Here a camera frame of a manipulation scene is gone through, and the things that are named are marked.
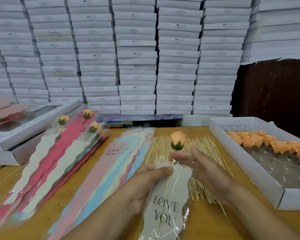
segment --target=pile of bamboo sticks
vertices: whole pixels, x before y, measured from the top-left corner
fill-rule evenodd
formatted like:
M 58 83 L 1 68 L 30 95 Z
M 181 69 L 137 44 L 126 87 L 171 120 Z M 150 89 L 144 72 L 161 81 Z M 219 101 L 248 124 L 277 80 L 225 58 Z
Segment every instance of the pile of bamboo sticks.
M 155 164 L 157 161 L 164 162 L 168 161 L 170 153 L 173 151 L 171 148 L 171 138 L 169 136 L 159 136 L 154 137 L 148 153 L 145 156 L 144 164 Z M 181 151 L 190 151 L 191 146 L 196 146 L 204 154 L 212 157 L 217 163 L 219 163 L 223 168 L 227 167 L 230 172 L 226 162 L 218 151 L 216 144 L 212 137 L 196 137 L 195 139 L 188 139 Z M 189 194 L 194 200 L 203 201 L 209 204 L 219 204 L 224 212 L 222 204 L 218 201 L 213 194 L 211 194 L 205 186 L 203 186 L 197 179 L 191 178 L 188 182 Z

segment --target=hand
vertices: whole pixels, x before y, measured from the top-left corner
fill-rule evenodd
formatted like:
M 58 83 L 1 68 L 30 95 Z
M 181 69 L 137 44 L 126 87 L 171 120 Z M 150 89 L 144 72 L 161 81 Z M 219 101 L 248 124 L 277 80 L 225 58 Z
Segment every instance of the hand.
M 168 177 L 173 172 L 172 167 L 162 167 L 155 170 L 154 164 L 147 164 L 139 167 L 133 176 L 124 184 L 126 193 L 131 194 L 132 208 L 135 214 L 143 211 L 149 190 L 155 182 Z
M 191 147 L 191 152 L 172 152 L 169 160 L 173 159 L 194 169 L 192 177 L 223 204 L 231 206 L 234 188 L 239 184 L 216 161 L 195 146 Z

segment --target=wooden table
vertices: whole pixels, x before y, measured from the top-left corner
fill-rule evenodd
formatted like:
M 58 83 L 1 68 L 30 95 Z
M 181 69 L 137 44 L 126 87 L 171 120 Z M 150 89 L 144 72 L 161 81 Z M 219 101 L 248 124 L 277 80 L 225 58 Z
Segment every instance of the wooden table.
M 89 171 L 98 161 L 100 155 L 108 144 L 125 129 L 110 129 L 110 137 L 92 157 L 74 174 L 68 182 L 64 184 L 55 195 L 46 202 L 36 214 L 27 222 L 18 227 L 11 225 L 4 226 L 0 230 L 0 240 L 34 240 L 42 239 L 48 229 L 56 222 L 63 209 L 71 201 L 77 189 L 87 177 Z M 212 136 L 207 127 L 180 127 L 180 128 L 157 128 L 155 136 L 170 135 L 172 132 L 180 130 L 186 133 L 189 138 L 196 136 Z M 273 210 L 272 206 L 263 197 L 260 191 L 250 182 L 239 166 L 233 161 L 226 150 L 215 139 L 216 145 L 224 160 L 229 166 L 235 179 L 248 188 L 256 197 Z M 5 166 L 0 168 L 0 205 L 4 197 L 13 188 L 14 184 L 20 178 L 24 167 Z M 208 205 L 203 202 L 189 201 L 189 218 L 183 235 L 183 240 L 239 240 L 251 239 L 240 220 L 229 209 L 225 207 L 227 216 L 225 216 L 219 205 Z M 298 211 L 276 211 L 295 230 L 300 232 L 300 212 Z M 127 231 L 120 238 L 121 240 L 137 240 L 143 225 L 140 223 L 140 216 L 137 216 L 131 222 Z

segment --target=purple surface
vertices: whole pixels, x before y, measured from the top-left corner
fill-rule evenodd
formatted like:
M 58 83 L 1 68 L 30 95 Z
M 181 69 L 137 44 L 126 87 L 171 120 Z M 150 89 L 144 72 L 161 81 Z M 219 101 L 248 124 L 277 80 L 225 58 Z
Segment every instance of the purple surface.
M 182 115 L 120 115 L 107 114 L 100 115 L 98 121 L 147 121 L 147 120 L 177 120 L 182 119 Z

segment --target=person's right hand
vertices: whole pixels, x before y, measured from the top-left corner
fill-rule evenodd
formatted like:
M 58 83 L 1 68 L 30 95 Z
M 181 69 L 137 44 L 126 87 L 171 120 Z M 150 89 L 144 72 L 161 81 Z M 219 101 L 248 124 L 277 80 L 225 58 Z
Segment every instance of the person's right hand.
M 191 152 L 172 152 L 169 160 L 173 159 L 191 167 L 194 170 L 194 178 L 223 204 L 232 205 L 233 191 L 239 184 L 211 157 L 192 146 Z

